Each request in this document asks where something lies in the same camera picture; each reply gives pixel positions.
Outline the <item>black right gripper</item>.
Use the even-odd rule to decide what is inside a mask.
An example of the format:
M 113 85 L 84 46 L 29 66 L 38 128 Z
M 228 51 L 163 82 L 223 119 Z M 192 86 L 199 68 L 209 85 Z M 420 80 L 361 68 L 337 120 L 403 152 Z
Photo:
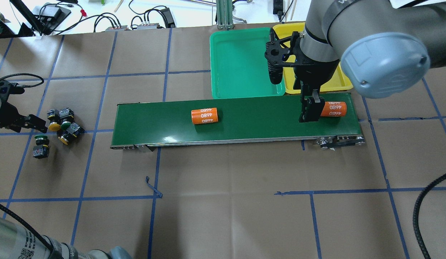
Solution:
M 302 108 L 299 122 L 317 122 L 325 100 L 321 96 L 315 99 L 313 95 L 332 78 L 338 66 L 338 59 L 322 62 L 307 57 L 300 49 L 303 41 L 305 38 L 301 38 L 298 31 L 281 39 L 271 28 L 264 57 L 268 62 L 268 74 L 272 84 L 281 83 L 284 67 L 294 69 L 301 86 Z

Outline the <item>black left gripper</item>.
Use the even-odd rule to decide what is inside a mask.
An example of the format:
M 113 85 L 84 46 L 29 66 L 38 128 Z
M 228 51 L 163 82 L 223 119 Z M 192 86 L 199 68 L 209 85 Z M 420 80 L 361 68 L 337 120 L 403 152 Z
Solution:
M 20 132 L 22 128 L 31 128 L 44 134 L 47 133 L 48 128 L 45 120 L 33 114 L 22 116 L 17 108 L 8 102 L 9 95 L 22 95 L 24 92 L 22 85 L 0 80 L 0 128 L 7 128 L 14 132 Z

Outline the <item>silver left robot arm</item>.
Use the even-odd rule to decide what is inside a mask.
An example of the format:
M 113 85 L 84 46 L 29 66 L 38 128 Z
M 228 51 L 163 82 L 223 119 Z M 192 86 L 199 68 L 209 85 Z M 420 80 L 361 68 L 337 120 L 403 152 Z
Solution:
M 8 102 L 10 95 L 21 95 L 29 85 L 9 82 L 0 78 L 0 128 L 9 128 L 19 133 L 22 128 L 32 128 L 42 134 L 36 138 L 33 153 L 45 158 L 49 151 L 49 140 L 45 133 L 46 122 L 30 114 L 22 116 L 17 108 Z M 130 254 L 121 246 L 108 252 L 93 249 L 80 252 L 74 246 L 39 234 L 29 223 L 0 203 L 0 210 L 14 221 L 0 217 L 0 259 L 130 259 Z

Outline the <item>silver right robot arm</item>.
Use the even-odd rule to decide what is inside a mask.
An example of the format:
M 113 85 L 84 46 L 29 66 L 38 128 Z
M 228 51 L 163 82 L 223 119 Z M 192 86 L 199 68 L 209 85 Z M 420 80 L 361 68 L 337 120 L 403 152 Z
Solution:
M 273 28 L 264 53 L 273 84 L 293 68 L 301 91 L 299 122 L 324 110 L 320 89 L 336 68 L 365 98 L 386 98 L 446 66 L 446 1 L 394 8 L 389 0 L 312 0 L 302 32 L 279 38 Z

